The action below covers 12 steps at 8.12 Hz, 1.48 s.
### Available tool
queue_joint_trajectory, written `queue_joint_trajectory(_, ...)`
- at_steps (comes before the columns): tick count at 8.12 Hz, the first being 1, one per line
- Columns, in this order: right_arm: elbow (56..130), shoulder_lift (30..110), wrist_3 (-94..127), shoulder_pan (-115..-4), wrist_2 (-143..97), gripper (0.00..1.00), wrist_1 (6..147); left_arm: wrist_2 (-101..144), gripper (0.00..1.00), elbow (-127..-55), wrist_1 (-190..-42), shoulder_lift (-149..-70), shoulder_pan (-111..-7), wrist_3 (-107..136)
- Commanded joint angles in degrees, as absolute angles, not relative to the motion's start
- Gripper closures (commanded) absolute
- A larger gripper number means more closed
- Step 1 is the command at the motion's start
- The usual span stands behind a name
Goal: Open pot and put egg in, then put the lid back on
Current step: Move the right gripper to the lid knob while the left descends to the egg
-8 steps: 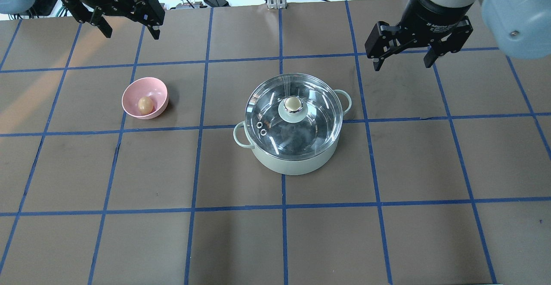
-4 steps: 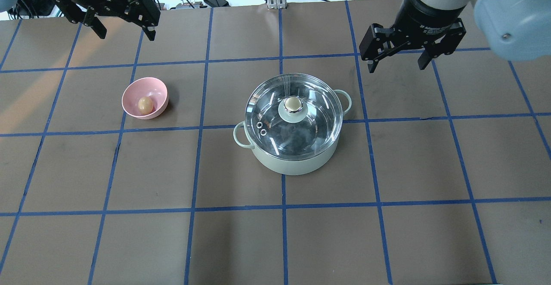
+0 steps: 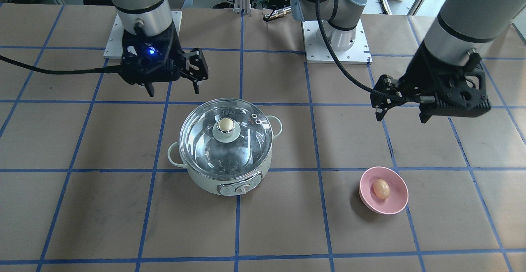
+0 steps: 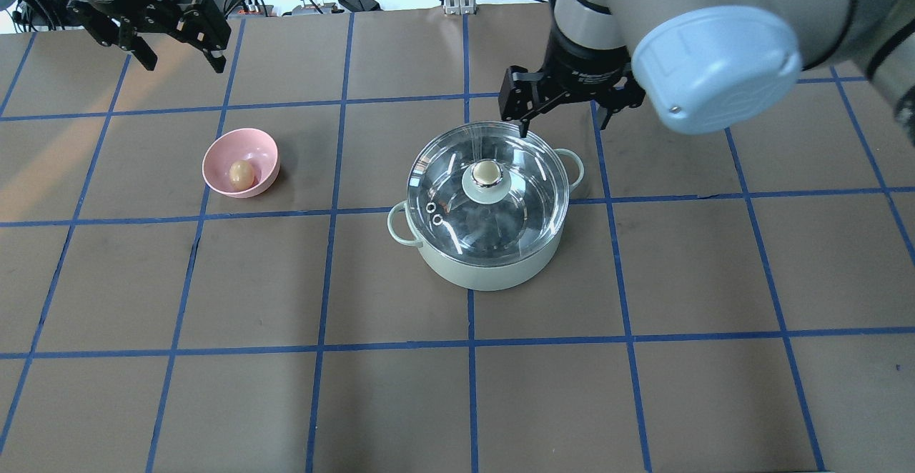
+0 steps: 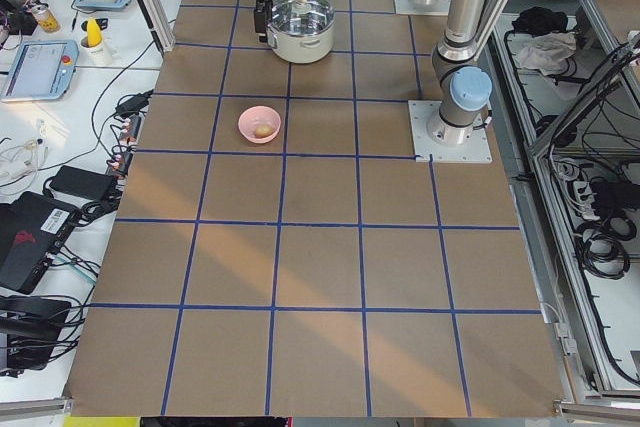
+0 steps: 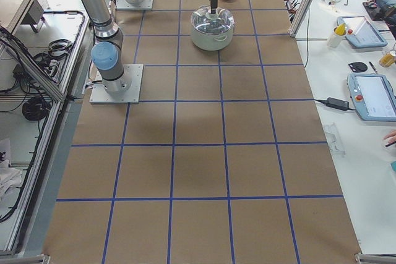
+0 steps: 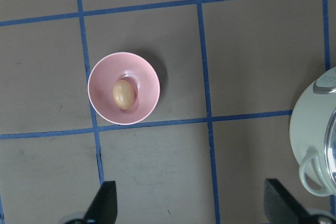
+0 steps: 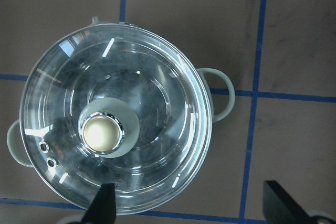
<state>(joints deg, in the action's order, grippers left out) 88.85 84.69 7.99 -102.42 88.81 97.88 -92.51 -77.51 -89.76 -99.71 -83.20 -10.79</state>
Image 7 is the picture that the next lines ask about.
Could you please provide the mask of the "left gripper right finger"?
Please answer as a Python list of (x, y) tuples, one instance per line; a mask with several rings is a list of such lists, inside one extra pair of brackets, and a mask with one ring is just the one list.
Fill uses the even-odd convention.
[(270, 223), (335, 223), (327, 212), (308, 211), (275, 178), (264, 181), (264, 213)]

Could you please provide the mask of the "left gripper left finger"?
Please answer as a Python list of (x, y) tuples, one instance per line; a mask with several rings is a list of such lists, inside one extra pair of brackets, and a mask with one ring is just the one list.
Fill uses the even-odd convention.
[(114, 224), (117, 219), (117, 187), (115, 181), (103, 182), (91, 205), (82, 218), (69, 220), (66, 224), (95, 223)]

